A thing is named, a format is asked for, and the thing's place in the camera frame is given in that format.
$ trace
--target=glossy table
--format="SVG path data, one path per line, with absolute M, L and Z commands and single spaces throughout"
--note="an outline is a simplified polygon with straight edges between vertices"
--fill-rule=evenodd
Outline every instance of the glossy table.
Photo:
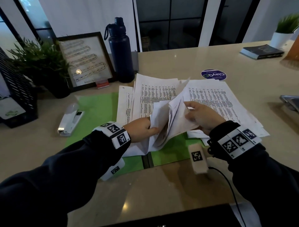
M 266 43 L 143 52 L 139 53 L 139 73 L 203 79 L 200 73 L 205 69 L 225 72 L 236 97 L 270 133 L 263 138 L 270 156 L 299 170 L 299 128 L 280 110 L 279 100 L 280 95 L 299 94 L 298 71 L 282 66 L 282 58 L 252 60 L 239 54 L 242 47 Z M 117 92 L 120 84 L 79 91 L 64 99 L 45 93 L 38 100 L 39 119 L 14 129 L 0 124 L 0 181 L 39 166 L 64 147 L 66 138 L 58 136 L 57 127 L 68 104 L 76 101 L 75 95 Z M 216 158 L 208 162 L 231 179 L 226 162 Z M 238 193 L 237 199 L 244 200 Z M 221 175 L 213 170 L 194 175 L 190 160 L 184 160 L 98 182 L 89 203 L 69 214 L 68 226 L 109 225 L 231 202 L 231 191 Z

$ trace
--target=water bottle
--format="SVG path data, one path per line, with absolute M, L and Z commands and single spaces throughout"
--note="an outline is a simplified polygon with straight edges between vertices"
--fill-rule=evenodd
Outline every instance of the water bottle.
M 122 17 L 116 17 L 114 24 L 106 26 L 104 40 L 110 33 L 109 45 L 114 61 L 118 81 L 129 83 L 135 78 L 131 54 L 130 39 L 126 35 L 126 27 Z

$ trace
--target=picture frame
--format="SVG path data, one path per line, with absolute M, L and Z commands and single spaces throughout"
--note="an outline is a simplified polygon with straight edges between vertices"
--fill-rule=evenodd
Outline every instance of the picture frame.
M 117 81 L 101 32 L 59 37 L 54 43 L 71 65 L 67 78 L 71 92 L 96 87 L 96 81 Z

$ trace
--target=person's left arm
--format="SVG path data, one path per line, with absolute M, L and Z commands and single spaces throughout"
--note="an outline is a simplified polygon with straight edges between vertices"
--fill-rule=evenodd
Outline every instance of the person's left arm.
M 118 149 L 102 131 L 95 130 L 47 158 L 42 166 L 7 178 L 0 183 L 3 217 L 17 217 L 23 224 L 65 226 L 67 213 L 91 199 L 97 180 L 120 160 L 130 143 L 158 133 L 157 128 L 149 127 L 148 118 L 125 125 L 130 140 Z

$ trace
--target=black book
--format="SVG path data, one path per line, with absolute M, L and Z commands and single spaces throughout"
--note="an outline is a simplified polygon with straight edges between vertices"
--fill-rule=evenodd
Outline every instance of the black book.
M 266 44 L 262 46 L 244 47 L 240 53 L 253 59 L 263 59 L 271 57 L 281 57 L 284 51 Z

